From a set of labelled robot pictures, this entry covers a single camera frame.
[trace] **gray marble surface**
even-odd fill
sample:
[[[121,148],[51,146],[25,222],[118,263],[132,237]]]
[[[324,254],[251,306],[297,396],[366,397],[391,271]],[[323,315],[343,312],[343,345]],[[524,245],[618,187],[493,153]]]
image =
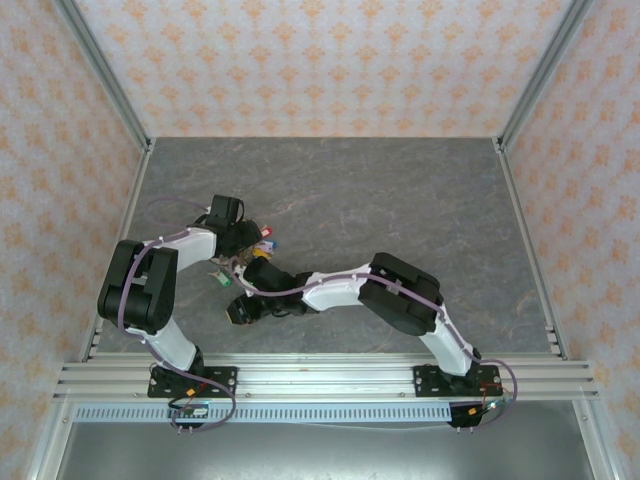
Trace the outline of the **gray marble surface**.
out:
[[[244,200],[247,218],[274,229],[272,262],[295,274],[332,272],[387,251],[436,276],[451,318],[481,352],[546,352],[545,321],[507,185],[489,139],[160,138],[128,237],[170,229],[144,206],[162,195],[209,205]],[[165,205],[185,224],[199,213]],[[241,290],[207,275],[178,275],[174,316],[204,352],[422,352],[423,344],[364,307],[238,327],[225,310]],[[143,351],[105,322],[99,349]]]

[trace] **cable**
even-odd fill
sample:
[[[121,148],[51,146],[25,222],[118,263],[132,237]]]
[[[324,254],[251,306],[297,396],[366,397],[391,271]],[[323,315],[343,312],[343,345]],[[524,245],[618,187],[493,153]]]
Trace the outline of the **cable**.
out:
[[[410,297],[412,299],[414,299],[415,301],[425,305],[426,307],[431,308],[432,310],[436,311],[437,313],[441,314],[444,316],[444,311],[442,310],[442,308],[440,308],[438,305],[436,305],[435,303],[427,300],[426,298],[418,295],[415,292],[412,292],[411,290],[409,290],[406,287],[403,287],[402,285],[397,285],[394,282],[391,282],[389,280],[387,280],[386,278],[382,278],[379,277],[378,275],[372,275],[370,273],[353,273],[353,274],[336,274],[336,275],[329,275],[328,277],[323,278],[322,280],[310,283],[308,285],[304,285],[302,287],[298,287],[298,288],[292,288],[291,290],[284,290],[281,292],[263,292],[261,290],[257,290],[255,288],[253,288],[252,286],[242,282],[242,280],[240,280],[240,277],[233,271],[233,267],[235,265],[237,261],[235,259],[232,259],[232,261],[230,262],[229,265],[229,270],[231,273],[231,277],[234,279],[234,281],[236,281],[236,283],[238,283],[243,289],[255,294],[255,295],[259,295],[262,297],[282,297],[285,295],[294,295],[296,293],[300,293],[300,292],[304,292],[306,290],[309,290],[311,288],[317,287],[318,285],[321,285],[323,283],[326,282],[331,282],[334,280],[346,280],[346,279],[356,279],[356,278],[366,278],[368,280],[373,280],[374,282],[378,282],[381,283],[383,285],[386,285],[388,287],[392,287],[394,289],[396,289],[398,292],[402,293],[403,295],[406,295],[407,297]],[[490,420],[489,422],[482,424],[482,425],[478,425],[477,427],[474,427],[476,429],[478,428],[484,428],[487,427],[489,425],[491,425],[492,423],[496,422],[497,420],[503,418],[509,411],[511,411],[512,408],[512,404],[515,403],[516,399],[518,398],[518,380],[516,379],[515,374],[513,373],[513,370],[511,369],[511,367],[509,365],[507,365],[505,362],[503,362],[502,360],[499,360],[497,358],[489,358],[489,359],[484,359],[484,360],[480,360],[479,358],[475,357],[471,352],[469,352],[465,345],[464,345],[464,341],[462,340],[462,338],[460,338],[460,335],[458,334],[458,332],[456,331],[455,328],[453,328],[453,326],[450,323],[444,323],[445,327],[447,328],[447,330],[449,330],[449,332],[453,335],[453,338],[455,339],[456,343],[458,344],[458,346],[462,349],[462,351],[474,362],[479,363],[479,364],[498,364],[500,366],[502,366],[511,376],[511,380],[513,382],[513,398],[511,399],[511,401],[508,404],[508,407],[506,410],[504,410],[504,412],[501,413],[500,416]]]
[[[233,393],[231,392],[231,390],[229,390],[225,385],[222,385],[221,383],[218,383],[214,380],[208,379],[208,378],[204,378],[204,377],[200,377],[198,375],[193,375],[189,372],[185,372],[183,370],[180,370],[176,367],[174,367],[173,365],[171,365],[170,363],[165,363],[164,359],[162,358],[162,356],[160,354],[158,354],[158,352],[155,351],[155,349],[151,346],[151,344],[149,342],[146,341],[146,339],[142,336],[142,335],[137,335],[135,333],[131,333],[131,332],[127,332],[127,330],[124,328],[124,311],[125,311],[125,307],[127,305],[127,299],[129,298],[129,291],[131,290],[131,284],[133,282],[133,277],[135,276],[136,271],[138,270],[138,267],[140,266],[140,263],[142,262],[142,259],[145,257],[145,255],[147,253],[149,253],[149,251],[159,245],[162,245],[165,241],[166,242],[171,242],[174,240],[180,240],[181,238],[185,238],[189,236],[189,230],[184,230],[180,233],[177,233],[175,235],[170,235],[166,238],[160,237],[158,240],[154,240],[150,243],[148,243],[141,251],[140,253],[136,256],[135,260],[133,261],[133,264],[131,265],[131,268],[129,269],[129,273],[127,274],[127,278],[124,282],[124,286],[122,288],[122,297],[120,298],[120,305],[118,306],[118,330],[120,330],[122,333],[124,333],[125,335],[135,338],[136,340],[142,342],[143,345],[146,345],[147,348],[149,349],[149,352],[151,353],[151,355],[153,355],[153,357],[158,361],[158,365],[160,365],[163,368],[168,368],[169,370],[182,375],[185,378],[189,378],[191,380],[195,380],[198,382],[202,382],[202,383],[207,383],[209,385],[211,385],[212,387],[215,387],[221,391],[223,391],[224,393],[226,393],[229,396],[229,399],[231,400],[231,411],[227,414],[226,417],[224,417],[221,420],[218,420],[217,422],[213,422],[213,423],[207,423],[206,425],[203,425],[202,427],[196,429],[196,430],[192,430],[190,429],[190,431],[193,433],[195,432],[203,432],[206,430],[211,430],[213,428],[219,427],[221,425],[224,425],[225,423],[227,423],[227,421],[229,421],[229,419],[231,419],[231,417],[233,417],[234,413],[236,412],[236,397],[233,395]],[[174,413],[174,415],[171,418],[171,426],[175,429],[178,430],[178,432],[180,432],[181,427],[176,423],[176,417],[177,414]]]
[[[169,228],[184,228],[183,225],[174,225],[173,223],[165,223],[165,222],[161,222],[160,220],[156,220],[155,218],[153,218],[151,216],[151,214],[149,213],[149,209],[151,208],[152,205],[155,205],[156,203],[159,202],[173,202],[173,203],[183,203],[185,205],[191,205],[192,207],[196,207],[199,208],[200,210],[206,212],[207,211],[207,207],[200,205],[199,203],[196,202],[192,202],[191,200],[186,200],[184,198],[180,198],[180,197],[172,197],[172,196],[167,196],[167,197],[158,197],[158,198],[154,198],[153,200],[151,200],[149,203],[147,203],[144,207],[144,218],[155,224],[155,225],[160,225],[161,227],[169,227]]]

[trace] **black bracket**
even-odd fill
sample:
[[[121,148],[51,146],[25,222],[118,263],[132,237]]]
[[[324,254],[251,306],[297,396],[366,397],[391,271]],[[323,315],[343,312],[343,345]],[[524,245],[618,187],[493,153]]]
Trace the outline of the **black bracket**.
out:
[[[218,382],[231,390],[231,393],[236,394],[238,367],[204,367],[204,371],[200,376]],[[228,398],[225,392],[212,385],[207,384],[201,391],[200,382],[182,377],[159,365],[151,369],[151,378],[149,379],[149,388],[147,390],[147,396],[149,398],[186,397],[187,390],[189,389],[199,392],[197,395],[198,399]]]
[[[452,382],[452,379],[456,378],[460,378],[461,381]],[[493,365],[479,365],[473,379],[443,374],[437,365],[413,367],[413,386],[416,397],[500,397],[502,387],[495,385],[501,385],[501,383],[500,370]]]

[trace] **patterned wallpaper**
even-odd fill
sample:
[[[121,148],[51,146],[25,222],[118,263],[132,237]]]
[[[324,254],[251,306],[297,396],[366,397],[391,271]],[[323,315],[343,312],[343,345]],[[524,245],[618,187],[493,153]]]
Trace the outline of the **patterned wallpaper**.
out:
[[[570,0],[79,0],[151,136],[498,135]]]
[[[509,161],[571,353],[595,361],[637,474],[640,3],[596,0],[574,42]]]
[[[0,3],[0,478],[77,359],[140,153],[51,0]]]

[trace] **robotic arm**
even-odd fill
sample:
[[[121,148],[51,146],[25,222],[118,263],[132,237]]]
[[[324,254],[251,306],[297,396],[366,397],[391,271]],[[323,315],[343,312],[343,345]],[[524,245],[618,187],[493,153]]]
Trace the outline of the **robotic arm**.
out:
[[[199,348],[182,334],[172,316],[176,274],[199,261],[231,258],[262,239],[254,222],[238,220],[240,207],[244,210],[238,199],[214,196],[209,212],[189,226],[188,235],[150,250],[135,272],[135,278],[146,281],[133,284],[126,301],[125,330],[149,342],[163,362],[192,375],[203,376],[205,366]],[[141,242],[119,242],[109,266],[98,312],[116,326],[125,279],[143,247]],[[478,351],[462,339],[449,318],[438,280],[388,253],[378,253],[370,263],[345,272],[295,276],[257,257],[246,266],[235,266],[234,274],[245,293],[227,309],[233,324],[252,324],[274,314],[299,316],[362,305],[400,332],[420,338],[434,354],[438,366],[430,367],[425,392],[477,396],[486,382],[472,361],[480,358]],[[490,375],[487,383],[492,382],[497,369],[483,370],[483,378]],[[152,370],[152,380],[177,376],[162,365]]]

